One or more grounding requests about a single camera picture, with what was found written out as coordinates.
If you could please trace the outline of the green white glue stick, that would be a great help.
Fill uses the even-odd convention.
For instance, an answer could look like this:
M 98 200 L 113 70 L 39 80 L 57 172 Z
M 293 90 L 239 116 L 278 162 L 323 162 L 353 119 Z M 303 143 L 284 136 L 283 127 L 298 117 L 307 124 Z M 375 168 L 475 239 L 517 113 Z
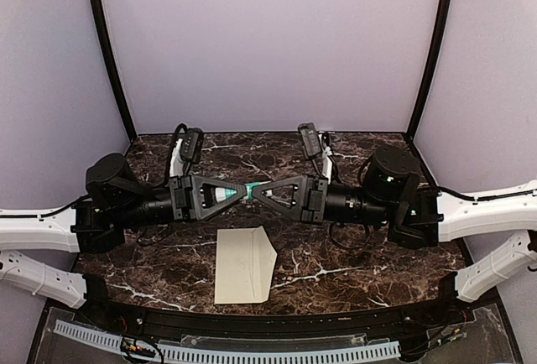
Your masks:
M 244 186 L 247 190 L 247 194 L 242 198 L 242 201 L 246 202 L 253 200 L 253 188 L 260 185 L 266 185 L 267 183 L 268 181 L 246 183 Z M 234 189 L 216 187 L 214 193 L 216 202 L 222 202 L 233 197 L 237 192 Z

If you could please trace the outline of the cream paper envelope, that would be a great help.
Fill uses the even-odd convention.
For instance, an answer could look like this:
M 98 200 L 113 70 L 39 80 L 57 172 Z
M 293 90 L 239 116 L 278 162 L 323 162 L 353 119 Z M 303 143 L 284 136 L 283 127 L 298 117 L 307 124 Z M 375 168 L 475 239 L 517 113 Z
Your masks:
M 214 303 L 266 302 L 277 257 L 261 226 L 220 229 L 216 241 Z

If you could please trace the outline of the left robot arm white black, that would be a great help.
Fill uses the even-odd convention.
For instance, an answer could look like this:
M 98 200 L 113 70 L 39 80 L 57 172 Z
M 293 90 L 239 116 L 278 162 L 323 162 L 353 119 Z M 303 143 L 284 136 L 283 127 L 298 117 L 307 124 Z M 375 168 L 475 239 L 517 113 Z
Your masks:
M 53 268 L 25 251 L 109 252 L 124 243 L 127 230 L 205 221 L 247 194 L 245 185 L 191 174 L 148 186 L 136 179 L 123 155 L 108 154 L 86 171 L 86 194 L 69 205 L 2 211 L 1 280 L 72 309 L 85 306 L 99 326 L 110 327 L 118 309 L 107 300 L 102 278 Z

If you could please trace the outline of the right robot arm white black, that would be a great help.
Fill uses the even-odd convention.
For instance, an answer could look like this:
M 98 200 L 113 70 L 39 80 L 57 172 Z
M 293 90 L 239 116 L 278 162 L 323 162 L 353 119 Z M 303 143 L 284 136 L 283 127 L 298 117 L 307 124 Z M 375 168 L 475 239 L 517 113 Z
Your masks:
M 516 273 L 536 269 L 536 182 L 464 195 L 445 187 L 420 187 L 419 161 L 403 149 L 378 148 L 358 173 L 360 185 L 310 175 L 258 185 L 253 199 L 308 224 L 387 227 L 401 247 L 435 247 L 464 237 L 510 231 L 511 237 L 473 265 L 449 273 L 428 317 L 446 325 L 471 303 Z

